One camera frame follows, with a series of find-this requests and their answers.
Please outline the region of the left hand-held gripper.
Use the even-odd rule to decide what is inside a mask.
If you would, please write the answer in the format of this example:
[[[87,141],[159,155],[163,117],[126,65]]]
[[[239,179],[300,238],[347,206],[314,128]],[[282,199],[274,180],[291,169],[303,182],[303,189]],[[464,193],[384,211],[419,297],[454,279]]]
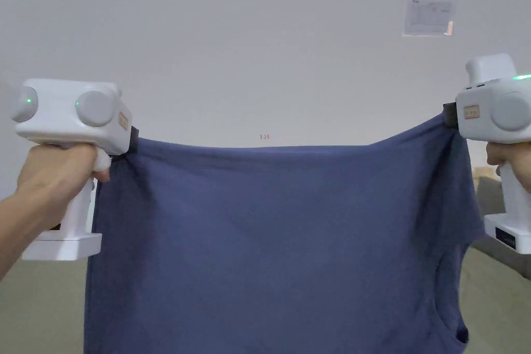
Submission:
[[[29,79],[13,107],[16,133],[33,143],[96,148],[95,171],[110,167],[113,157],[137,149],[132,113],[111,82]],[[102,236],[87,227],[93,182],[87,181],[69,203],[58,227],[42,233],[22,254],[28,261],[75,261],[96,255]]]

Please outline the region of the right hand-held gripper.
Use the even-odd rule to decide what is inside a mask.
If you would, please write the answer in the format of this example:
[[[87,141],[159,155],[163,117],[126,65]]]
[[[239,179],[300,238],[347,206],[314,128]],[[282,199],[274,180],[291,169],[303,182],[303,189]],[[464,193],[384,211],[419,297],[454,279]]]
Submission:
[[[506,53],[466,64],[468,86],[443,105],[445,124],[463,138],[499,144],[530,142],[530,75],[518,75]],[[530,194],[510,165],[500,169],[503,214],[486,215],[487,234],[519,254],[530,253]]]

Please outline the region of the person's right hand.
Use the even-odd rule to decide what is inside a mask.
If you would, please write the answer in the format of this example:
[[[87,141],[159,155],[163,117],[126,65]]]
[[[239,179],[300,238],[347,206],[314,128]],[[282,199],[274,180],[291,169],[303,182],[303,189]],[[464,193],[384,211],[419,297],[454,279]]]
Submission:
[[[516,179],[530,193],[530,143],[487,143],[486,155],[488,165],[497,169],[509,164]]]

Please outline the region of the person's left hand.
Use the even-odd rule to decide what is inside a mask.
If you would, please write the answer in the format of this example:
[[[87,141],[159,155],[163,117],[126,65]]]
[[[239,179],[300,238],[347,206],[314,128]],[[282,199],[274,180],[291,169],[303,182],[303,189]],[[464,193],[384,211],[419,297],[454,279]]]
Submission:
[[[63,150],[40,145],[29,151],[17,189],[1,211],[3,233],[30,242],[58,224],[73,198],[91,179],[110,180],[110,171],[94,170],[96,150],[86,144]]]

